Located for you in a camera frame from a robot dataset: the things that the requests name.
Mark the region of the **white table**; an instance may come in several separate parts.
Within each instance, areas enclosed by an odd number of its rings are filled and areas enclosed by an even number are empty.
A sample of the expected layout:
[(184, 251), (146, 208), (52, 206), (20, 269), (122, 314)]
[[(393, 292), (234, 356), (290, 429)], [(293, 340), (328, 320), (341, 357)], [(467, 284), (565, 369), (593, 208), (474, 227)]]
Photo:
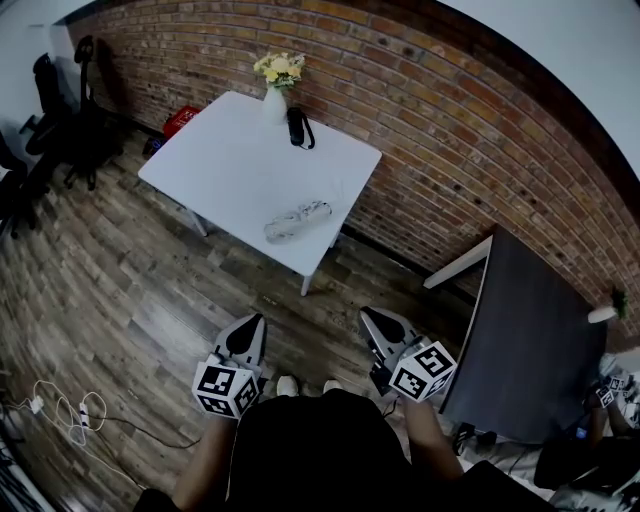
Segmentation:
[[(141, 168), (139, 176), (191, 216), (301, 275), (308, 292), (350, 210), (381, 159), (379, 150), (311, 122), (315, 147), (294, 147), (286, 124), (264, 119), (260, 100), (227, 91), (189, 121)], [(332, 216), (299, 238), (266, 241), (274, 217), (313, 201)]]

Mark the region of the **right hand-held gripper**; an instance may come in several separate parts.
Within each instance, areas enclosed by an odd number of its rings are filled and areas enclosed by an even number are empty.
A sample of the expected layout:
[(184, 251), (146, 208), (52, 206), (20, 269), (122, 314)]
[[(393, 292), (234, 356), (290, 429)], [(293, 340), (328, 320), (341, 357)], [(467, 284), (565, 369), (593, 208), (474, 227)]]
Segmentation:
[(369, 376), (380, 395), (395, 391), (414, 402), (423, 402), (440, 392), (457, 369), (441, 342), (418, 333), (396, 313), (363, 307), (359, 326), (374, 356)]

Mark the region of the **red box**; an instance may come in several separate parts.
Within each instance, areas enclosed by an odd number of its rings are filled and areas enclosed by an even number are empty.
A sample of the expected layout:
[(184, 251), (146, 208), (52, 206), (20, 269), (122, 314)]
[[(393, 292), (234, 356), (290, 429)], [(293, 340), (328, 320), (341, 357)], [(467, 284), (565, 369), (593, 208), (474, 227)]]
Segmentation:
[(200, 112), (199, 108), (186, 105), (180, 108), (175, 114), (170, 116), (163, 125), (163, 134), (166, 139), (172, 138), (191, 119)]

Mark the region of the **person's left forearm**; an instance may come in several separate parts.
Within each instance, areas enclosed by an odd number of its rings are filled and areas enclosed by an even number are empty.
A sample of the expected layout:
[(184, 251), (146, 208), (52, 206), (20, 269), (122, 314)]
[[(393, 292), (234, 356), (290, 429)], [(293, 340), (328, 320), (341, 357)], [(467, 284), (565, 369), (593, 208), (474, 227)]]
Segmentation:
[(238, 422), (214, 416), (177, 481), (172, 501), (182, 512), (202, 512), (225, 502)]

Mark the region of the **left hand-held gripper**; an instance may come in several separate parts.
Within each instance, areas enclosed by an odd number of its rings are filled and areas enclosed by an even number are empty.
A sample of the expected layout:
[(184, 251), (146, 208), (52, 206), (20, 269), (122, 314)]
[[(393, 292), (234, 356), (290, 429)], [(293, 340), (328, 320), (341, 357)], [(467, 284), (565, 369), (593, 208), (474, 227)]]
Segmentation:
[(217, 335), (213, 351), (198, 363), (192, 384), (192, 394), (205, 413), (241, 418), (256, 401), (266, 332), (264, 316), (255, 313)]

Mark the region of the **grey patterned umbrella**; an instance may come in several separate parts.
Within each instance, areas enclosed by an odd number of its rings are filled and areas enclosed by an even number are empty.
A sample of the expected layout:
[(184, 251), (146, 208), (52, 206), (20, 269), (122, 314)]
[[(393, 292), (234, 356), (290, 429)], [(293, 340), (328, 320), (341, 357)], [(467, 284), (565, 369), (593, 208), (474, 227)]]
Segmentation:
[(299, 238), (317, 224), (332, 216), (332, 208), (324, 201), (313, 201), (297, 209), (274, 217), (264, 226), (264, 235), (271, 244), (285, 243)]

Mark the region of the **white panel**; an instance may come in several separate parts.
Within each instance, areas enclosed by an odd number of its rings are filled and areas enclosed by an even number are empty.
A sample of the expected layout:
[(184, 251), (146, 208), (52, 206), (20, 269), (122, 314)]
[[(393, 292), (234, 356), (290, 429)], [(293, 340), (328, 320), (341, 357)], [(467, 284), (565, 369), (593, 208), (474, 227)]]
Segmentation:
[(433, 289), (436, 286), (452, 279), (461, 272), (471, 268), (481, 260), (489, 256), (493, 237), (489, 236), (463, 255), (459, 256), (449, 264), (425, 279), (423, 286), (427, 289)]

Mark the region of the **white vase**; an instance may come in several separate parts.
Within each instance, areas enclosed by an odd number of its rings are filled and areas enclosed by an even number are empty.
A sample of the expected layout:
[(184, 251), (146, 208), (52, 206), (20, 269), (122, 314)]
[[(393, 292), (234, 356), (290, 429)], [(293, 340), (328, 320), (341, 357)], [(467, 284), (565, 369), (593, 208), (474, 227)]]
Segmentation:
[(262, 102), (264, 119), (270, 124), (280, 125), (286, 122), (287, 104), (282, 91), (269, 87)]

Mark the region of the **person's black clothing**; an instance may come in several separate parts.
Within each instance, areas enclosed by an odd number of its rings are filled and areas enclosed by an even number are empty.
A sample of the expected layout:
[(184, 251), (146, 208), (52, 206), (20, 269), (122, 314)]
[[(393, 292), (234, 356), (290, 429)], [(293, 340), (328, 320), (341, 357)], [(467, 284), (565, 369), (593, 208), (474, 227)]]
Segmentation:
[[(488, 462), (455, 481), (421, 477), (409, 440), (345, 390), (272, 398), (236, 421), (225, 502), (202, 512), (554, 512)], [(182, 512), (173, 491), (145, 490), (133, 512)]]

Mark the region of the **black power adapter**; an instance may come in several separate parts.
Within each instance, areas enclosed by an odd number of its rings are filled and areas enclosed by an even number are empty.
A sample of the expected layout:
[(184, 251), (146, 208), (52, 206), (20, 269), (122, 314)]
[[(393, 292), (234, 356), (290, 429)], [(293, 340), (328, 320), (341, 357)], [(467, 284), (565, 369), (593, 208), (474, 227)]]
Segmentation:
[(474, 425), (463, 422), (459, 425), (453, 436), (452, 448), (454, 453), (460, 456), (466, 445), (471, 441), (476, 441), (481, 446), (493, 446), (496, 440), (496, 432), (479, 432), (475, 429)]

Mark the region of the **yellow flower bouquet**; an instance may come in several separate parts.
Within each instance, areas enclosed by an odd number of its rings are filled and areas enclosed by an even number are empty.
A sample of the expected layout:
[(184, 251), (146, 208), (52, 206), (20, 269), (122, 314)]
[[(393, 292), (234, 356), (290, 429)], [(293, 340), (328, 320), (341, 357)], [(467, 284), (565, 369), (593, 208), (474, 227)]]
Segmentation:
[(253, 70), (264, 78), (268, 88), (291, 88), (302, 79), (305, 63), (303, 54), (268, 53), (254, 63)]

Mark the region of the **person's right forearm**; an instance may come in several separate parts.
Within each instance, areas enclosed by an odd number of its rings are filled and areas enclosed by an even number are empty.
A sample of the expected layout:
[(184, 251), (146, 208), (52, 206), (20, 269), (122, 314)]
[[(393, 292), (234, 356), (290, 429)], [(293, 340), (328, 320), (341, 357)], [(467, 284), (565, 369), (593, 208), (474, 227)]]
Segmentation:
[(423, 478), (440, 482), (461, 478), (463, 467), (431, 403), (403, 398), (402, 407), (414, 471)]

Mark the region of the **small potted plant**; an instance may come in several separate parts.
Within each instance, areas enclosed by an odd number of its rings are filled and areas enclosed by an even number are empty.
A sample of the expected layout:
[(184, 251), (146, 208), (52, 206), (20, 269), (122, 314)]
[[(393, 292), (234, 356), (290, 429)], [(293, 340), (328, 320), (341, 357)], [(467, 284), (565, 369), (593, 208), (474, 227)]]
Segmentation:
[(587, 317), (590, 324), (607, 322), (613, 318), (624, 319), (627, 313), (628, 298), (623, 289), (613, 287), (610, 304), (592, 310)]

